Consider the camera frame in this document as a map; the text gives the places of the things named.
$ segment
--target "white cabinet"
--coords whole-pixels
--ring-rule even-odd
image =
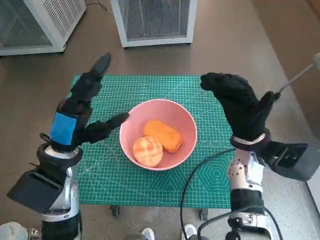
[[[84,0],[0,0],[0,56],[63,52]]]
[[[192,43],[197,0],[111,0],[124,48]]]

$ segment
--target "black cable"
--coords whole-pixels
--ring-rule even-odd
[[[194,174],[196,173],[196,171],[202,166],[204,165],[205,163],[209,162],[210,160],[216,158],[216,157],[219,157],[220,155],[223,155],[223,154],[226,154],[226,153],[229,153],[229,152],[233,152],[235,151],[236,149],[235,148],[229,148],[227,150],[224,150],[224,151],[221,151],[221,152],[218,152],[216,153],[215,155],[213,156],[210,156],[208,157],[207,159],[203,160],[201,163],[199,163],[192,171],[189,179],[187,180],[186,184],[185,184],[185,187],[184,187],[184,190],[183,190],[183,193],[182,193],[182,197],[181,197],[181,203],[180,203],[180,223],[181,223],[181,228],[182,228],[182,232],[183,232],[183,235],[184,235],[184,238],[187,240],[188,237],[187,237],[187,233],[186,233],[186,230],[185,230],[185,224],[184,224],[184,220],[183,220],[183,207],[184,207],[184,202],[185,202],[185,196],[186,196],[186,192],[187,192],[187,188],[188,186],[190,185],[190,182],[192,180],[192,177],[194,176]],[[250,205],[250,206],[247,206],[247,207],[243,207],[243,208],[240,208],[238,210],[234,210],[234,211],[230,211],[230,212],[227,212],[225,214],[222,214],[222,215],[219,215],[219,216],[216,216],[212,219],[209,219],[208,221],[204,222],[203,224],[200,225],[200,227],[198,228],[197,230],[197,238],[198,240],[201,240],[201,231],[202,229],[204,229],[205,227],[207,227],[208,225],[210,225],[211,223],[215,222],[215,221],[218,221],[222,218],[225,218],[227,216],[229,216],[230,214],[234,214],[234,213],[240,213],[240,212],[244,212],[245,210],[247,209],[250,209],[250,208],[263,208],[271,217],[275,227],[276,227],[276,230],[278,232],[278,235],[279,235],[279,238],[280,240],[283,240],[283,236],[282,236],[282,233],[281,233],[281,230],[280,230],[280,227],[278,225],[278,222],[275,218],[275,216],[271,213],[271,211],[266,208],[264,205],[260,205],[260,206],[257,206],[257,205]]]
[[[105,5],[101,4],[101,2],[99,0],[96,0],[97,2],[92,2],[92,3],[87,3],[87,6],[90,5],[99,5],[103,10],[105,10],[106,12],[108,12],[108,9]]]
[[[283,239],[284,239],[283,236],[282,236],[280,227],[279,227],[279,225],[278,225],[278,222],[277,222],[275,216],[271,213],[271,211],[270,211],[268,208],[266,208],[264,205],[249,205],[249,206],[240,208],[240,209],[238,209],[238,210],[234,210],[234,211],[227,212],[227,213],[225,213],[225,214],[221,214],[221,215],[219,215],[219,216],[216,216],[216,217],[214,217],[214,218],[211,218],[211,219],[209,219],[208,221],[205,221],[204,223],[202,223],[202,224],[200,225],[200,227],[198,228],[198,231],[197,231],[197,238],[198,238],[198,240],[201,240],[201,239],[202,239],[202,237],[201,237],[201,231],[202,231],[205,227],[207,227],[208,225],[212,224],[212,223],[215,222],[215,221],[218,221],[218,220],[220,220],[220,219],[223,219],[223,218],[225,218],[225,217],[228,217],[230,214],[241,213],[241,212],[244,212],[244,211],[246,211],[246,210],[248,210],[248,209],[251,209],[251,208],[261,208],[261,209],[264,209],[264,210],[270,215],[270,217],[271,217],[271,219],[272,219],[272,221],[273,221],[273,223],[274,223],[274,225],[275,225],[275,228],[276,228],[276,230],[277,230],[277,232],[278,232],[279,239],[280,239],[280,240],[283,240]]]
[[[188,181],[186,182],[185,184],[185,187],[184,187],[184,190],[183,190],[183,193],[182,193],[182,197],[181,197],[181,203],[180,203],[180,223],[181,223],[181,227],[182,227],[182,232],[183,232],[183,235],[184,235],[184,238],[187,240],[188,237],[187,237],[187,233],[186,233],[186,230],[185,230],[185,224],[184,224],[184,219],[183,219],[183,209],[184,209],[184,202],[185,202],[185,195],[186,195],[186,192],[187,192],[187,188],[189,187],[190,185],[190,182],[191,182],[191,179],[192,177],[194,176],[194,174],[196,173],[196,171],[205,163],[209,162],[211,159],[214,159],[222,154],[226,154],[226,153],[229,153],[229,152],[233,152],[235,151],[236,149],[235,148],[229,148],[227,150],[224,150],[224,151],[221,151],[221,152],[218,152],[216,153],[215,155],[213,156],[210,156],[208,157],[207,159],[204,159],[202,162],[200,162],[192,171],[191,175],[189,176],[189,179]]]

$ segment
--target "table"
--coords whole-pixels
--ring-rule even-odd
[[[73,84],[79,79],[76,76]],[[82,145],[83,158],[77,181],[80,203],[112,206],[179,207],[182,191],[192,170],[203,159],[230,148],[232,134],[223,108],[212,92],[200,87],[199,76],[106,75],[102,89],[92,101],[90,123],[107,121],[150,99],[169,99],[183,105],[193,116],[198,140],[192,155],[168,171],[150,171],[133,164],[123,153],[119,130],[95,144]],[[234,153],[202,166],[188,188],[185,206],[229,208],[227,168]]]

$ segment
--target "food in bowl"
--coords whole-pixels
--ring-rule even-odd
[[[149,121],[143,129],[143,135],[154,137],[172,154],[179,149],[183,141],[180,133],[158,120]]]
[[[141,165],[154,168],[163,157],[163,147],[154,137],[144,136],[135,141],[133,155]]]

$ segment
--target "shoe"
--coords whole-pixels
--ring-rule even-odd
[[[186,233],[187,238],[189,239],[192,235],[197,235],[197,229],[192,224],[186,224],[184,225],[184,230]],[[184,233],[181,234],[181,240],[186,240]]]
[[[141,234],[144,235],[147,240],[156,240],[154,231],[149,227],[143,229]]]

